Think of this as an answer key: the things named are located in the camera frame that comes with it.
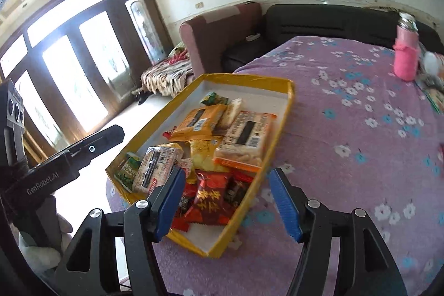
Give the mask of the white gloved left hand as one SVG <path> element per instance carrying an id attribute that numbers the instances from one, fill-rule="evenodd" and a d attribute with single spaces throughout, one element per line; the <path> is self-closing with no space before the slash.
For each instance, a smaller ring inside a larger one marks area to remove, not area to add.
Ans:
<path id="1" fill-rule="evenodd" d="M 56 212 L 53 195 L 20 217 L 15 227 L 20 232 L 20 251 L 36 274 L 57 267 L 72 239 L 72 225 Z"/>

